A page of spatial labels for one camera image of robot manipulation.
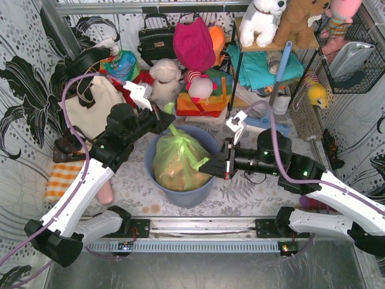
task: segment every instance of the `pink plush toy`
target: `pink plush toy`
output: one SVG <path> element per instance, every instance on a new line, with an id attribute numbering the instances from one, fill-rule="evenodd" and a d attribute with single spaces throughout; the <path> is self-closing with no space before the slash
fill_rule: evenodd
<path id="1" fill-rule="evenodd" d="M 322 31 L 323 38 L 329 34 L 344 36 L 349 26 L 343 24 L 353 23 L 352 17 L 357 13 L 361 3 L 362 0 L 331 0 L 330 9 L 325 12 L 330 19 Z"/>
<path id="2" fill-rule="evenodd" d="M 187 83 L 187 92 L 193 102 L 208 99 L 213 90 L 217 89 L 217 84 L 213 83 L 208 75 L 201 72 L 189 70 L 186 72 L 184 80 Z"/>
<path id="3" fill-rule="evenodd" d="M 322 47 L 322 52 L 327 56 L 330 64 L 337 53 L 348 41 L 345 40 L 345 34 L 349 29 L 349 25 L 353 23 L 352 17 L 360 8 L 362 0 L 331 0 L 330 9 L 326 10 L 326 15 L 330 17 L 326 27 L 321 32 L 321 38 L 331 39 Z"/>

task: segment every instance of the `plastic bucket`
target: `plastic bucket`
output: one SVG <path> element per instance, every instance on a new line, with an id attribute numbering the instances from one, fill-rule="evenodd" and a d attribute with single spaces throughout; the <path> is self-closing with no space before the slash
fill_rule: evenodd
<path id="1" fill-rule="evenodd" d="M 205 132 L 204 130 L 200 128 L 196 128 L 195 126 L 187 126 L 187 125 L 181 125 L 181 126 L 175 126 L 177 129 L 182 129 L 185 132 L 187 132 L 190 136 L 194 137 L 196 140 L 200 142 L 200 144 L 211 154 L 215 155 L 219 148 L 217 146 L 217 143 L 215 142 L 214 138 Z M 159 185 L 154 176 L 153 171 L 153 160 L 155 158 L 156 154 L 156 144 L 159 140 L 159 138 L 164 135 L 161 134 L 154 138 L 154 140 L 151 142 L 149 147 L 146 151 L 146 157 L 145 157 L 145 163 L 146 163 L 146 172 L 150 176 L 151 181 L 162 191 L 164 191 L 167 200 L 174 204 L 175 206 L 179 206 L 182 208 L 192 208 L 194 206 L 199 205 L 202 203 L 208 196 L 212 188 L 212 184 L 214 182 L 214 178 L 211 178 L 210 181 L 208 181 L 204 186 L 193 190 L 193 191 L 171 191 L 168 190 L 161 185 Z"/>

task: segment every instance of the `floor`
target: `floor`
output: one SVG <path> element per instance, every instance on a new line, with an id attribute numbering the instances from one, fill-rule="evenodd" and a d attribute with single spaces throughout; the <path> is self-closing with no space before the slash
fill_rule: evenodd
<path id="1" fill-rule="evenodd" d="M 290 126 L 292 151 L 313 158 L 310 144 L 298 139 L 291 119 L 282 116 L 277 121 Z M 224 138 L 233 136 L 226 125 L 207 126 L 196 123 L 190 125 L 199 126 L 210 133 L 219 147 Z M 146 134 L 139 139 L 129 160 L 112 178 L 114 205 L 128 210 L 133 216 L 274 216 L 281 206 L 299 206 L 300 196 L 278 187 L 276 177 L 268 176 L 260 185 L 254 185 L 245 179 L 241 172 L 230 181 L 217 178 L 209 197 L 202 204 L 192 209 L 174 206 L 151 182 L 143 166 L 144 154 L 154 137 L 153 134 Z M 241 146 L 256 148 L 256 142 L 257 135 L 245 132 Z M 263 177 L 264 175 L 258 173 L 250 176 L 254 182 L 261 182 Z M 92 216 L 104 210 L 105 207 L 94 200 L 85 214 Z"/>

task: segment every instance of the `red hat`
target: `red hat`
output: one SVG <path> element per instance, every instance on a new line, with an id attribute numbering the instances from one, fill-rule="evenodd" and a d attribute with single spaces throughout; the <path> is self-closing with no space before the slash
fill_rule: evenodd
<path id="1" fill-rule="evenodd" d="M 212 39 L 202 17 L 189 25 L 176 24 L 174 51 L 180 63 L 189 70 L 203 72 L 214 65 Z"/>

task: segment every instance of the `white teddy bear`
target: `white teddy bear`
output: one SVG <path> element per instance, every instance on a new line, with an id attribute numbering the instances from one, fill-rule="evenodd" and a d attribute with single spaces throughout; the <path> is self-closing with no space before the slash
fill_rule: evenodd
<path id="1" fill-rule="evenodd" d="M 150 68 L 152 85 L 151 100 L 172 101 L 180 91 L 179 79 L 182 72 L 174 60 L 163 58 Z"/>
<path id="2" fill-rule="evenodd" d="M 258 33 L 256 43 L 265 47 L 273 42 L 281 14 L 286 9 L 286 0 L 253 0 L 247 7 L 239 30 L 240 42 L 249 47 L 254 42 L 254 32 Z"/>

